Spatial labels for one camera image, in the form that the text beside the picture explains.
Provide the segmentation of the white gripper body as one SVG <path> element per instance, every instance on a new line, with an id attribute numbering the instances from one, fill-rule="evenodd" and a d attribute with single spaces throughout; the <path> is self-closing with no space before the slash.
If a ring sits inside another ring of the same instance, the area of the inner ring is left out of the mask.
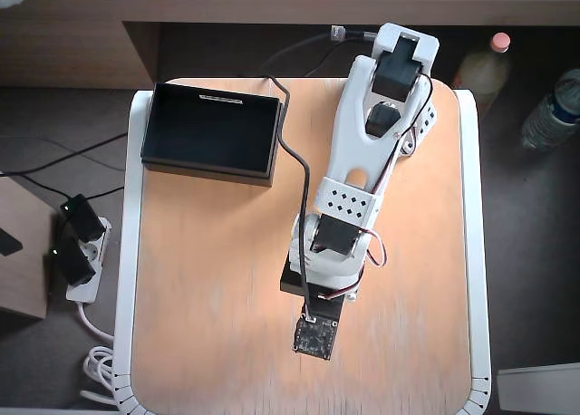
<path id="1" fill-rule="evenodd" d="M 368 250 L 362 211 L 296 217 L 280 290 L 303 299 L 301 321 L 338 321 L 343 300 L 355 294 Z"/>

